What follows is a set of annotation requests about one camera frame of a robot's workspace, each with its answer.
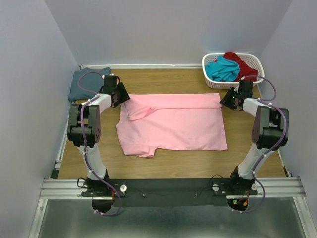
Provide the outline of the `pink t shirt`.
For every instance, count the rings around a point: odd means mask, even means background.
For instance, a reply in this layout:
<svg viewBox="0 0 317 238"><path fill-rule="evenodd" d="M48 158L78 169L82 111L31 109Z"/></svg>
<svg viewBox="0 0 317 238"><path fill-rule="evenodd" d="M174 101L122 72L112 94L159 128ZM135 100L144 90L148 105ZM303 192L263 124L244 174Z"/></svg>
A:
<svg viewBox="0 0 317 238"><path fill-rule="evenodd" d="M130 95L116 129L127 156L228 148L219 93Z"/></svg>

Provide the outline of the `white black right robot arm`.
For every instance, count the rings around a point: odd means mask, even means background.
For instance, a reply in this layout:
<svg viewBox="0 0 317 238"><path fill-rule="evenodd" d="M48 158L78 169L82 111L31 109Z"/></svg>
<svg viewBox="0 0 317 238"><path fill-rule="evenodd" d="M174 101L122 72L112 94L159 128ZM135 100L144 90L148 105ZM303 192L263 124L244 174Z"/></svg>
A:
<svg viewBox="0 0 317 238"><path fill-rule="evenodd" d="M212 186L225 195L241 194L254 189L258 171L266 159L288 142L289 110L272 104L271 99L253 97L253 82L244 78L238 87L231 87L220 103L232 110L240 110L254 116L251 133L252 146L229 178L223 178Z"/></svg>

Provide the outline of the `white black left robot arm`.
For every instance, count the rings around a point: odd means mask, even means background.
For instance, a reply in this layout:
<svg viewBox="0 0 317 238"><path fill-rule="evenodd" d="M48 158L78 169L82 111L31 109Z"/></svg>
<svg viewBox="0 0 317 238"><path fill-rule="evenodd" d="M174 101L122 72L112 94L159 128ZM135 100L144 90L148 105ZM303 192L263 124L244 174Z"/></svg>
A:
<svg viewBox="0 0 317 238"><path fill-rule="evenodd" d="M104 85L100 91L81 86L82 79L96 74ZM77 82L80 89L93 93L94 96L81 104L72 104L69 108L67 138L81 153L87 169L87 178L81 189L89 195L106 196L108 193L120 196L110 184L107 168L104 166L99 150L101 138L100 114L108 108L116 108L130 99L119 76L104 75L96 71L87 72Z"/></svg>

